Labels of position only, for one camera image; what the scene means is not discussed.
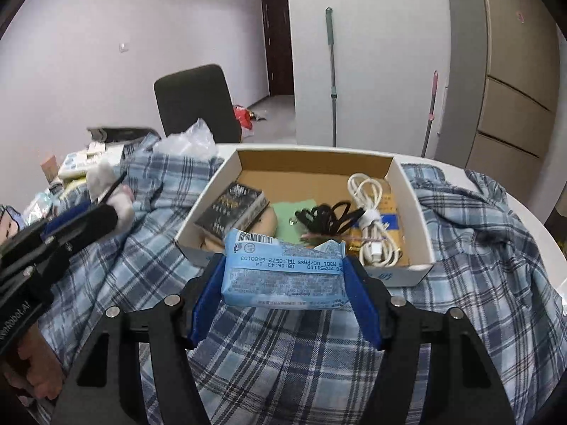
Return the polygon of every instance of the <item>green paper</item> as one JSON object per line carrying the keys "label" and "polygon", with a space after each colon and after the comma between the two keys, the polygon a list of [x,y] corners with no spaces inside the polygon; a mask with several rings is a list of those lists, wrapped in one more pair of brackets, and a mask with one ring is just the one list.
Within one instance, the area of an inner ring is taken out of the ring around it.
{"label": "green paper", "polygon": [[290,225],[289,220],[296,217],[296,211],[311,209],[317,206],[314,199],[300,201],[298,203],[272,203],[271,207],[276,211],[278,218],[278,228],[276,238],[292,244],[301,243],[301,235],[306,232],[301,224]]}

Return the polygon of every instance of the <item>metal screw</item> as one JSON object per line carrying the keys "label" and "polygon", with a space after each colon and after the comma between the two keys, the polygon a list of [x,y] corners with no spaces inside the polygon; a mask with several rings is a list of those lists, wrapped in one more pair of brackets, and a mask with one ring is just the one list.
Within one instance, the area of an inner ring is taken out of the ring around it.
{"label": "metal screw", "polygon": [[120,314],[120,308],[118,308],[117,306],[112,306],[110,308],[107,308],[104,314],[109,318],[116,318]]}
{"label": "metal screw", "polygon": [[390,303],[392,303],[393,306],[404,306],[407,302],[408,301],[402,296],[392,296],[392,298],[390,298]]}
{"label": "metal screw", "polygon": [[164,299],[164,302],[167,306],[175,306],[181,302],[181,297],[177,294],[172,294]]}
{"label": "metal screw", "polygon": [[455,319],[463,319],[464,318],[464,312],[460,308],[458,308],[457,306],[454,306],[453,308],[451,308],[449,310],[449,315],[451,315]]}
{"label": "metal screw", "polygon": [[26,278],[29,278],[29,277],[32,275],[32,273],[33,273],[33,267],[32,267],[31,265],[29,265],[29,266],[26,267],[26,269],[24,270],[23,275],[24,275]]}

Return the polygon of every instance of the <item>floor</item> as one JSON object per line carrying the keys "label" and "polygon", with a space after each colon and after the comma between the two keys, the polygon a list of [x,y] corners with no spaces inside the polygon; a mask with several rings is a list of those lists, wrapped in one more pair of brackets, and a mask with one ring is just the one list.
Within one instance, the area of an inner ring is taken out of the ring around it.
{"label": "floor", "polygon": [[265,120],[253,121],[254,135],[243,142],[257,144],[297,144],[296,103],[293,96],[268,97],[250,107]]}

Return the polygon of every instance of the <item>open box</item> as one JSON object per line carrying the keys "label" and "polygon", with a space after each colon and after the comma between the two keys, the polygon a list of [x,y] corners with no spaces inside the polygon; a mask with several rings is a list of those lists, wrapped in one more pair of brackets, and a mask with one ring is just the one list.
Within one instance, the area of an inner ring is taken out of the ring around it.
{"label": "open box", "polygon": [[175,241],[186,258],[205,267],[213,253],[200,249],[203,232],[194,222],[238,181],[262,190],[271,203],[314,199],[333,205],[351,200],[347,180],[353,173],[385,179],[398,208],[409,265],[367,266],[387,287],[415,286],[432,268],[435,256],[421,207],[402,166],[393,156],[348,149],[240,148],[222,164],[181,226]]}

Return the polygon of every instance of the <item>barcode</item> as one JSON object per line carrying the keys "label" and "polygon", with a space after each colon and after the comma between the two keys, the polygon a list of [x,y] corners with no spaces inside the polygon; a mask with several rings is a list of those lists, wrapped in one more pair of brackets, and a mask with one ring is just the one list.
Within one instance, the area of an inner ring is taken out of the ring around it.
{"label": "barcode", "polygon": [[266,236],[266,235],[258,234],[258,233],[240,232],[238,234],[237,241],[253,241],[253,242],[256,242],[256,243],[273,244],[273,238],[271,238],[270,236]]}

